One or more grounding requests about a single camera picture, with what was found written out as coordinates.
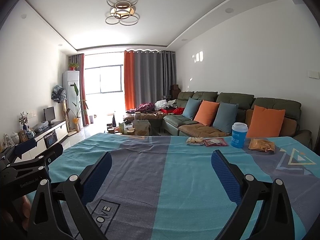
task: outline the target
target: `potted plant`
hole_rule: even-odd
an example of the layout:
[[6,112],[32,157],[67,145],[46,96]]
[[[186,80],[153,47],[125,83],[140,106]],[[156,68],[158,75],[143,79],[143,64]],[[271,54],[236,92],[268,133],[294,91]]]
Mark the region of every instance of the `potted plant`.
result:
[[28,113],[20,113],[20,118],[19,118],[19,122],[21,123],[22,125],[22,128],[23,130],[27,130],[27,126],[26,126],[26,123],[28,123]]
[[69,63],[69,70],[78,70],[78,63]]
[[[76,92],[76,96],[78,97],[79,95],[79,90],[78,87],[76,85],[76,83],[73,84],[73,87],[75,89]],[[75,118],[73,119],[74,124],[76,125],[76,131],[80,132],[80,125],[79,125],[79,120],[80,120],[80,114],[81,114],[81,105],[83,106],[83,111],[87,114],[87,109],[89,109],[86,100],[80,100],[79,102],[72,102],[73,105],[76,107],[76,112],[72,111],[70,108],[67,109],[67,114],[71,112],[75,115]]]

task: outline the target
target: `red box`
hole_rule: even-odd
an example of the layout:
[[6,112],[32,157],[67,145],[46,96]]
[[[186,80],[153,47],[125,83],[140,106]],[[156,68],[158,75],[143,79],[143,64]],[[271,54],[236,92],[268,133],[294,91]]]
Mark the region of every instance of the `red box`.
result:
[[165,110],[165,109],[160,109],[161,112],[164,112],[165,114],[171,114],[175,109],[171,109],[171,110]]

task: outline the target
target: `tv stand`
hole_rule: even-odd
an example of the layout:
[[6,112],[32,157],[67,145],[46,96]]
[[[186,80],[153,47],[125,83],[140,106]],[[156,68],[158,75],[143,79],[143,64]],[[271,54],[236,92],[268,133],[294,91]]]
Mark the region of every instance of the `tv stand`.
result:
[[57,142],[55,142],[54,144],[61,143],[68,137],[66,121],[51,122],[51,125],[49,124],[48,128],[35,134],[34,139],[37,142],[37,146],[31,149],[30,151],[27,151],[24,154],[22,154],[22,158],[20,159],[18,157],[15,162],[32,160],[41,153],[43,153],[45,150],[47,150],[47,147],[44,143],[44,136],[52,132],[53,130],[55,130],[57,135]]

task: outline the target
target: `sofa armrest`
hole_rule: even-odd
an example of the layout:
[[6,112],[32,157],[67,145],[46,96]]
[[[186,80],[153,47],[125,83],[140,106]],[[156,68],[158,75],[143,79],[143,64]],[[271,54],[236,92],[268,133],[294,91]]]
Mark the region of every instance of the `sofa armrest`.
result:
[[299,143],[303,144],[304,146],[308,147],[310,150],[312,148],[312,138],[311,132],[309,130],[300,130],[297,132],[293,139],[298,141]]

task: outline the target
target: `blue cup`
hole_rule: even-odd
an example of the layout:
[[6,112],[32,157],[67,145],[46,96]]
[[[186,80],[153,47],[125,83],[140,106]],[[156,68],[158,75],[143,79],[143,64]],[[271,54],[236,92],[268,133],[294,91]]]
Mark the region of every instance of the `blue cup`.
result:
[[235,122],[232,126],[231,145],[235,148],[242,148],[247,132],[248,126],[245,123]]

